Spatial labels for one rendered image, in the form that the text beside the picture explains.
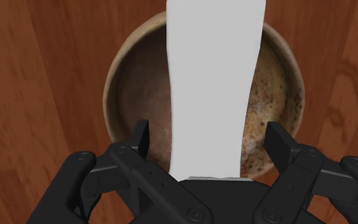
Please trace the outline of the white flat long object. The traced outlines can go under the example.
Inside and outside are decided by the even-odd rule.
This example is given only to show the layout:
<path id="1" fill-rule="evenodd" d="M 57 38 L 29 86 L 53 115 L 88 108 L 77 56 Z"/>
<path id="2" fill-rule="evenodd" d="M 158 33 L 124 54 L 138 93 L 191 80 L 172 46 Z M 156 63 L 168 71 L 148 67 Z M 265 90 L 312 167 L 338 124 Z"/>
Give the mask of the white flat long object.
<path id="1" fill-rule="evenodd" d="M 266 0 L 167 0 L 176 180 L 239 177 L 265 7 Z"/>

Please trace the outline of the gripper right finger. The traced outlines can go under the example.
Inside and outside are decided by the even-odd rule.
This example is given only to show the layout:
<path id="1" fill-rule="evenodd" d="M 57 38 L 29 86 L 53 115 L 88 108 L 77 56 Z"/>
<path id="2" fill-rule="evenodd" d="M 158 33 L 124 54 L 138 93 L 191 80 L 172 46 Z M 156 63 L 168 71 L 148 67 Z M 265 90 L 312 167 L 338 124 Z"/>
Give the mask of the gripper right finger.
<path id="1" fill-rule="evenodd" d="M 252 224 L 325 224 L 307 211 L 314 195 L 329 199 L 348 224 L 358 224 L 358 157 L 335 162 L 297 143 L 279 122 L 266 124 L 263 146 L 279 172 L 256 206 Z"/>

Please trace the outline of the beige speckled ceramic bowl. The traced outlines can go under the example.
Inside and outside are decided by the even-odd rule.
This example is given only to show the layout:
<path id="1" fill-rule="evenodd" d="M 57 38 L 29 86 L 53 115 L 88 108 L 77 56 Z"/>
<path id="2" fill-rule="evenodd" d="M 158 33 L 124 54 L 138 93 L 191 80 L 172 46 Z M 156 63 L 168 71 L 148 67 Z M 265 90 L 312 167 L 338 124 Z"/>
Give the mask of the beige speckled ceramic bowl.
<path id="1" fill-rule="evenodd" d="M 277 121 L 295 136 L 304 107 L 305 88 L 295 56 L 287 41 L 265 24 L 246 114 L 241 177 L 257 178 L 273 167 L 263 148 L 266 124 Z M 169 169 L 172 131 L 165 13 L 144 22 L 121 46 L 107 74 L 103 111 L 114 142 L 128 138 L 135 124 L 147 119 L 147 158 Z"/>

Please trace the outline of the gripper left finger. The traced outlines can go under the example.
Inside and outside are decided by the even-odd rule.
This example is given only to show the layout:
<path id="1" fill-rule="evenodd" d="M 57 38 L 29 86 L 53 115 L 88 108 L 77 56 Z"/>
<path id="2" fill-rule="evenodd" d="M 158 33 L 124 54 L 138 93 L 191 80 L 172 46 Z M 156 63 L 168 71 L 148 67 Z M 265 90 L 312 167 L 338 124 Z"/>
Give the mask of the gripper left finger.
<path id="1" fill-rule="evenodd" d="M 213 224 L 210 209 L 145 156 L 149 122 L 141 120 L 132 136 L 111 144 L 97 157 L 70 154 L 25 224 L 89 224 L 101 195 L 122 191 L 134 214 L 129 224 Z"/>

